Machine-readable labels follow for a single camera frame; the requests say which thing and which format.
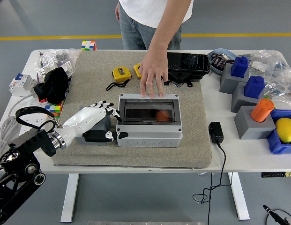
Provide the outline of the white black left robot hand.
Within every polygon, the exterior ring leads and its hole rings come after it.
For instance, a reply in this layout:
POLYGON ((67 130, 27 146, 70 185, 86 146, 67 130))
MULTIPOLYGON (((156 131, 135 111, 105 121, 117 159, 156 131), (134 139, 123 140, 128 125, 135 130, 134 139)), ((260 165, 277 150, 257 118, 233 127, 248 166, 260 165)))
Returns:
POLYGON ((99 101, 90 106, 82 108, 70 117, 62 128, 56 129, 61 136, 62 143, 69 147, 76 137, 83 137, 87 142, 107 143, 128 137, 127 132, 112 132, 110 130, 92 130, 105 117, 114 116, 117 121, 122 122, 120 111, 113 107, 113 103, 99 101))

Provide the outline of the person's left hand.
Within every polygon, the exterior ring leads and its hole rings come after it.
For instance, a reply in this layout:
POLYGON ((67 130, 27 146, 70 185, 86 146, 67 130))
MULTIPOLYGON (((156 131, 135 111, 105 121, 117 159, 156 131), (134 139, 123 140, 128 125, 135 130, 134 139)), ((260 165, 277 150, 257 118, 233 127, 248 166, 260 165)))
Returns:
POLYGON ((142 75, 140 82, 141 97, 148 93, 150 98, 154 97, 153 81, 156 80, 158 96, 164 96, 162 79, 168 80, 167 47, 151 46, 141 61, 139 73, 142 75))

